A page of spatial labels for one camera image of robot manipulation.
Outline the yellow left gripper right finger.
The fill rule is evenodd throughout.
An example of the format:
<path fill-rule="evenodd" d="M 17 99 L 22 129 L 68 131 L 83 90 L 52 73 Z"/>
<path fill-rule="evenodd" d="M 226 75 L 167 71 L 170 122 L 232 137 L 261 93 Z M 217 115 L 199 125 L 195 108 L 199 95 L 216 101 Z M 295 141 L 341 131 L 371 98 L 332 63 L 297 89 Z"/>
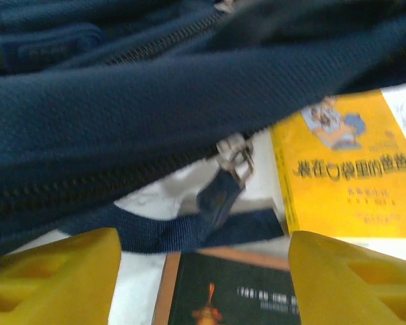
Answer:
<path fill-rule="evenodd" d="M 406 261 L 313 232 L 288 261 L 303 324 L 406 324 Z"/>

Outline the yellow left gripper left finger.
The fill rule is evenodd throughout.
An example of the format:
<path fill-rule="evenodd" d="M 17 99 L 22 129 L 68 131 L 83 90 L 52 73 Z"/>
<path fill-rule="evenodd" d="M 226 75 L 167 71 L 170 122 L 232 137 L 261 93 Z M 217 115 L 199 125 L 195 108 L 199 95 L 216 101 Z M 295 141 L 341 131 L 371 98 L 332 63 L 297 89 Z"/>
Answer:
<path fill-rule="evenodd" d="M 0 324 L 107 324 L 121 259 L 102 228 L 0 258 Z"/>

